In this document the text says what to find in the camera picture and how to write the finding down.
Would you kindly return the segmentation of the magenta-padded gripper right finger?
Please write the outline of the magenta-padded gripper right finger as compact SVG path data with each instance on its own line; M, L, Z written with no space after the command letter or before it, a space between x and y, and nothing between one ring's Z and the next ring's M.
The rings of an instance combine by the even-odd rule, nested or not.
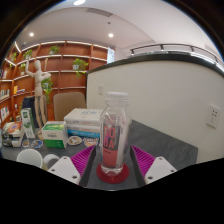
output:
M176 169L164 157L154 157L134 145L130 147L130 156L139 187L176 172Z

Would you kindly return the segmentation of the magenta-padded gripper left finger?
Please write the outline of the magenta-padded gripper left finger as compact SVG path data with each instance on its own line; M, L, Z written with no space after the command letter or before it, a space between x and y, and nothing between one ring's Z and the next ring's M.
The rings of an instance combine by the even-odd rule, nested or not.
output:
M72 157L63 156L49 169L49 172L76 185L86 187L95 156L96 146L93 145Z

